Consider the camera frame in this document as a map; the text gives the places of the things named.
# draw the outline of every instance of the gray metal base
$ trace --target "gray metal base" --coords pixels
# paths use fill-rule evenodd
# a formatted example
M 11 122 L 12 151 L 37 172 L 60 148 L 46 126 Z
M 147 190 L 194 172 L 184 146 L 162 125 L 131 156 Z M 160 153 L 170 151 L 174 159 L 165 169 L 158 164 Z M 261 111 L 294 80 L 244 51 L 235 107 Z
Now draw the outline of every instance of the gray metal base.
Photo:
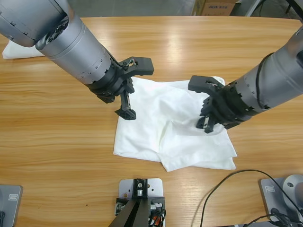
M 148 197 L 163 197 L 163 182 L 159 178 L 147 179 L 150 187 L 147 189 Z M 120 181 L 119 184 L 119 198 L 130 200 L 133 194 L 133 179 L 126 179 Z
M 302 209 L 302 196 L 301 188 L 302 186 L 302 176 L 301 175 L 291 175 L 287 178 L 274 178 L 281 188 L 287 193 L 287 195 L 296 203 L 296 205 Z M 278 209 L 280 213 L 289 216 L 292 221 L 302 220 L 301 216 L 298 214 L 297 210 L 293 208 L 289 200 L 284 197 L 282 191 L 277 187 L 277 185 L 271 179 L 263 179 L 260 181 L 260 187 L 264 202 L 266 203 L 267 213 L 271 214 L 273 208 Z M 278 221 L 276 217 L 270 217 L 272 221 Z
M 22 191 L 22 186 L 0 185 L 0 211 L 5 213 L 3 227 L 15 225 Z

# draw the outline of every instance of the metal bracket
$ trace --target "metal bracket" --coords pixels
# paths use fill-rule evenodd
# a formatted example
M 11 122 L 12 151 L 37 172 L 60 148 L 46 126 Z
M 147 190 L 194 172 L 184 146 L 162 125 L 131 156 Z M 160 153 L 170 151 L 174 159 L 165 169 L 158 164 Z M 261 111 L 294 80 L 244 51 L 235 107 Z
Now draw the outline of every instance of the metal bracket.
M 0 227 L 15 226 L 22 186 L 0 185 Z
M 161 179 L 122 180 L 115 206 L 116 218 L 109 227 L 148 227 L 152 214 L 162 209 L 165 201 Z

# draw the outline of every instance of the white cloth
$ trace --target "white cloth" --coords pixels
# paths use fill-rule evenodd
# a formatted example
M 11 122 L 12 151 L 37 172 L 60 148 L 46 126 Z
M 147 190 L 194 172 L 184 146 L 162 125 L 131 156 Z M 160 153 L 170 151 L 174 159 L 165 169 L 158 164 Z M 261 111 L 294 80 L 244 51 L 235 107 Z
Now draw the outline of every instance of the white cloth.
M 119 117 L 115 155 L 161 162 L 168 172 L 187 166 L 235 169 L 237 154 L 226 129 L 217 124 L 206 134 L 196 128 L 206 93 L 188 91 L 188 80 L 133 82 L 135 93 L 129 96 L 137 119 Z
M 32 58 L 44 56 L 40 53 L 35 46 L 23 47 L 12 41 L 9 41 L 4 51 L 2 52 L 3 59 L 14 59 L 14 58 Z

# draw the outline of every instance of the cardboard box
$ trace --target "cardboard box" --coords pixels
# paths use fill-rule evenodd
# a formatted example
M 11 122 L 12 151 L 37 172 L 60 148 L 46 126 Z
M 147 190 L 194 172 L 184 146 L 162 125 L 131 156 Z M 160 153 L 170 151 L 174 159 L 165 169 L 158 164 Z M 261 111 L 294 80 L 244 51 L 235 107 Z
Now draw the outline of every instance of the cardboard box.
M 229 16 L 238 0 L 196 0 L 193 16 Z

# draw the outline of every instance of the metal cylinder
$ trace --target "metal cylinder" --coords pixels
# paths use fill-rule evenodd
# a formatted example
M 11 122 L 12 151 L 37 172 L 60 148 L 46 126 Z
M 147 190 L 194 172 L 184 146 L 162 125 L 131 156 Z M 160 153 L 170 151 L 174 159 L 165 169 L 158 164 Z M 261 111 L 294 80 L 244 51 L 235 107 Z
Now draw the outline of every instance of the metal cylinder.
M 258 66 L 235 81 L 242 101 L 261 113 L 303 93 L 303 68 L 300 52 L 303 51 L 303 27 L 281 49 L 269 56 L 259 74 L 261 108 L 257 101 L 256 76 Z
M 85 85 L 99 81 L 111 66 L 111 59 L 78 16 L 53 40 L 51 31 L 36 45 L 46 57 Z

